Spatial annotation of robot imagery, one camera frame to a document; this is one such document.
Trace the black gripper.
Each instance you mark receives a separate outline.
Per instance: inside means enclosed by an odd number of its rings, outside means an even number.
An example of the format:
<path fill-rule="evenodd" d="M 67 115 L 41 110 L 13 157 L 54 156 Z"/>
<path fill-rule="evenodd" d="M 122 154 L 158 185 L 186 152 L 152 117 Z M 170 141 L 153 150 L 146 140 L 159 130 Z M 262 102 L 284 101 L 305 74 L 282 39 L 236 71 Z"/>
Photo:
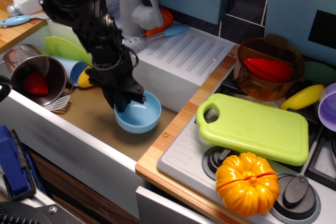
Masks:
<path fill-rule="evenodd" d="M 124 112 L 131 101 L 146 101 L 144 88 L 134 79 L 133 69 L 139 62 L 132 62 L 128 47 L 90 47 L 92 69 L 86 71 L 89 81 L 102 88 L 111 106 Z"/>

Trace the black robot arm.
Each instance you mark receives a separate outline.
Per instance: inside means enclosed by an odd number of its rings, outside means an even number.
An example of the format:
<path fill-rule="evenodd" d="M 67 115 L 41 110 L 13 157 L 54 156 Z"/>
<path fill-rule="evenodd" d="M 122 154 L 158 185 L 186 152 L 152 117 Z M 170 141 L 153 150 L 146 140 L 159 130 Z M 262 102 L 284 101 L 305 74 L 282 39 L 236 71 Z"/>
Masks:
<path fill-rule="evenodd" d="M 123 112 L 131 101 L 145 102 L 144 88 L 133 78 L 131 50 L 108 13 L 106 0 L 39 0 L 48 17 L 71 27 L 92 56 L 86 70 L 90 83 L 102 89 L 111 107 Z"/>

